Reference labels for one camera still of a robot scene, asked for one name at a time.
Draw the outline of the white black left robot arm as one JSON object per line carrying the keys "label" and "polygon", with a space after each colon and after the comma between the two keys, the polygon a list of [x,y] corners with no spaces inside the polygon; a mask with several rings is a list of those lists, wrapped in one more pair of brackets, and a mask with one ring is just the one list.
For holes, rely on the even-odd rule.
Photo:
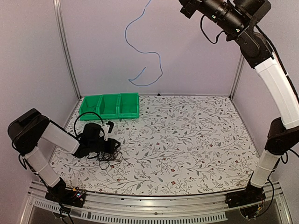
{"label": "white black left robot arm", "polygon": [[58,176],[40,150],[40,140],[46,140],[79,159],[91,153],[112,155],[121,146],[119,141],[108,137],[113,127],[110,121],[100,125],[88,123],[82,133],[71,134],[33,108],[13,121],[7,132],[23,167],[30,168],[41,179],[50,197],[65,203],[82,200],[83,193],[78,188],[66,187],[65,181]]}

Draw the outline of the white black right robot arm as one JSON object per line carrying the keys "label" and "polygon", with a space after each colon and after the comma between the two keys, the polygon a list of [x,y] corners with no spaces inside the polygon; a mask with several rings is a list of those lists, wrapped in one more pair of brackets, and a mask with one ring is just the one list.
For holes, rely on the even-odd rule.
{"label": "white black right robot arm", "polygon": [[237,207],[265,199],[263,187],[280,158],[299,141],[299,97],[274,44],[258,27],[271,9],[267,0],[183,0],[180,12],[191,18],[195,12],[218,25],[235,41],[241,54],[265,83],[280,117],[271,123],[259,163],[244,190],[226,195],[226,204]]}

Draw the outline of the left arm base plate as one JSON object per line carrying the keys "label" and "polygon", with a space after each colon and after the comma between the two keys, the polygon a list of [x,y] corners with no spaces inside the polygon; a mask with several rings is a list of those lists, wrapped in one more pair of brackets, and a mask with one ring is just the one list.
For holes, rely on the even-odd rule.
{"label": "left arm base plate", "polygon": [[47,190],[45,198],[63,205],[82,208],[85,203],[86,190],[79,189],[78,187],[72,189],[66,187],[54,187]]}

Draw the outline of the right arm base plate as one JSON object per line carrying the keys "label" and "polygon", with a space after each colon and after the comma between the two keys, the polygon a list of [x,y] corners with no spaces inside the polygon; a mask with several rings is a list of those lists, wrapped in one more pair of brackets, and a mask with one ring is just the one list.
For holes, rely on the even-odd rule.
{"label": "right arm base plate", "polygon": [[262,211],[265,204],[265,193],[261,189],[245,189],[225,195],[225,203],[229,208],[240,208],[241,215],[246,219],[254,219]]}

